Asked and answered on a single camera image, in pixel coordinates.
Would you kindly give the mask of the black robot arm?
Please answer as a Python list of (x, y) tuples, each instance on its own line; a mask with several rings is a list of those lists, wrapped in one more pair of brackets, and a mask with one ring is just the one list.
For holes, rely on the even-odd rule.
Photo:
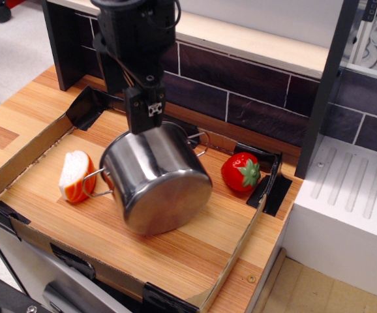
[(175, 44), (179, 1), (93, 1), (99, 33), (93, 39), (111, 95), (122, 93), (129, 130), (159, 127), (166, 105), (162, 56)]

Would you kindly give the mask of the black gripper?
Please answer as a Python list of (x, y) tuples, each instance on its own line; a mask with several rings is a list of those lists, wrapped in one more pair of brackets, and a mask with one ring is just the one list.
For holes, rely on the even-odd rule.
[(93, 41), (109, 93), (124, 90), (131, 133), (162, 124), (166, 88), (162, 56), (175, 44), (179, 1), (92, 1), (100, 12)]

